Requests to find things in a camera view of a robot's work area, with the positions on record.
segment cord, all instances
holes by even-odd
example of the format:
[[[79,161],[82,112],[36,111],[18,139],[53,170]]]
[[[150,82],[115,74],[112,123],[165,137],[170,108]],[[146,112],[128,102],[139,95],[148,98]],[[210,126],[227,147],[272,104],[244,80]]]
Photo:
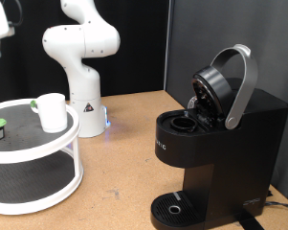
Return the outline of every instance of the cord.
[[[270,205],[283,205],[288,208],[288,204],[284,204],[284,203],[278,203],[278,202],[273,202],[273,201],[269,201],[265,203],[265,206],[270,206]]]
[[[19,0],[14,0],[14,1],[16,2],[17,6],[18,6],[18,9],[19,9],[20,19],[19,19],[19,21],[18,21],[17,23],[9,22],[9,26],[10,26],[10,27],[18,27],[18,26],[20,26],[20,25],[22,24],[22,22],[23,22],[23,14],[22,14],[21,4],[20,4]]]

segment coffee maker handle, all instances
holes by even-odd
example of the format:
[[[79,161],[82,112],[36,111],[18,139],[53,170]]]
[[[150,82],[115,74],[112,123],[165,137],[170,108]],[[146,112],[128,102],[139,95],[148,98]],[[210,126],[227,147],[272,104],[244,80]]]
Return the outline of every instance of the coffee maker handle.
[[[251,50],[244,45],[234,45],[232,48],[221,51],[212,61],[211,66],[221,72],[225,63],[233,56],[240,54],[244,61],[245,72],[239,91],[235,97],[231,110],[226,119],[227,129],[234,129],[238,126],[243,112],[255,90],[257,82],[257,63],[251,55]]]

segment coffee maker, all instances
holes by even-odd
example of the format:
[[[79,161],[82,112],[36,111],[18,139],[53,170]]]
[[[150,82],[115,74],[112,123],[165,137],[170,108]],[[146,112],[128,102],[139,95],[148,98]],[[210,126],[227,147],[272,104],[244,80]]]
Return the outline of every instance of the coffee maker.
[[[235,55],[243,80],[220,73]],[[188,109],[157,118],[155,153],[185,175],[182,191],[153,201],[156,229],[204,230],[262,214],[288,104],[256,89],[256,80],[251,50],[235,45],[194,74]]]

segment wooden table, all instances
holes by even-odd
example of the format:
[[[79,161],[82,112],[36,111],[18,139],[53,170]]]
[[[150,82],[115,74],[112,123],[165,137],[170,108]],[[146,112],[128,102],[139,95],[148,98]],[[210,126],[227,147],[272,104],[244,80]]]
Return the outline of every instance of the wooden table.
[[[94,138],[79,139],[84,168],[78,189],[56,206],[23,216],[1,216],[0,230],[148,230],[150,205],[159,195],[182,190],[184,170],[154,153],[155,121],[181,109],[165,91],[102,98],[112,123]],[[275,188],[267,200],[288,203]],[[269,206],[257,220],[265,229],[288,230],[288,208]],[[242,230],[238,223],[216,229]]]

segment white cup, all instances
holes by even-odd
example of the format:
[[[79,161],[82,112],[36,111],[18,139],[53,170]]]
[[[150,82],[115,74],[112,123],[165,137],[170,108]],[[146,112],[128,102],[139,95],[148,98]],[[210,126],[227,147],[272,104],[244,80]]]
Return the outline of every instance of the white cup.
[[[38,113],[45,132],[60,132],[67,127],[65,96],[58,93],[45,94],[31,101],[31,109]]]

